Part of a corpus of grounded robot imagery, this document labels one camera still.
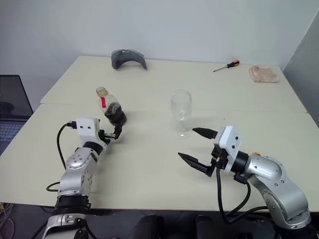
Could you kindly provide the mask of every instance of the brown liquid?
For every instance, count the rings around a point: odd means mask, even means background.
[[[119,103],[111,103],[104,115],[114,126],[124,125],[124,123],[126,122],[126,115],[122,111],[122,107]]]

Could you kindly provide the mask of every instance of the table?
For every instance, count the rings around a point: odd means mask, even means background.
[[[123,133],[98,162],[90,202],[93,208],[218,210],[215,175],[208,178],[190,168],[177,152],[210,162],[212,141],[192,133],[176,138],[170,128],[168,107],[126,110]],[[63,174],[56,148],[60,127],[78,117],[101,119],[101,128],[113,127],[97,104],[42,104],[0,157],[0,201],[53,206],[56,193],[45,187]],[[283,163],[289,177],[304,191],[311,211],[319,211],[315,175],[319,168],[319,129],[305,113],[221,111],[194,109],[189,126],[219,129],[235,125],[243,138],[241,150],[272,156]],[[61,135],[64,157],[81,146],[76,131]],[[234,208],[246,194],[246,186],[222,172],[225,210]],[[264,205],[255,188],[243,208]]]
[[[146,60],[148,70],[126,63],[119,70],[108,57],[80,56],[41,103],[96,105],[95,89],[104,86],[124,109],[158,109],[169,105],[177,89],[190,91],[193,107],[202,110],[294,112],[306,110],[279,67],[273,71],[280,82],[255,83],[252,65],[213,72],[224,64]]]

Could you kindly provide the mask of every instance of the red bottle label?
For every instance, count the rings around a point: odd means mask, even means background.
[[[101,102],[102,102],[102,108],[106,108],[106,98],[101,97]]]

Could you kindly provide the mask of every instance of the orange screwdriver handle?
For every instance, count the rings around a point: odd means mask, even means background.
[[[238,66],[239,65],[239,61],[236,60],[236,61],[233,61],[232,63],[229,63],[227,64],[227,68],[230,68],[230,67],[234,67],[234,66]]]

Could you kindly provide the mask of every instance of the wine glass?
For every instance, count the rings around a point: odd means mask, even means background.
[[[175,91],[170,99],[171,111],[175,121],[176,135],[181,138],[189,136],[186,120],[192,111],[191,95],[186,90]]]

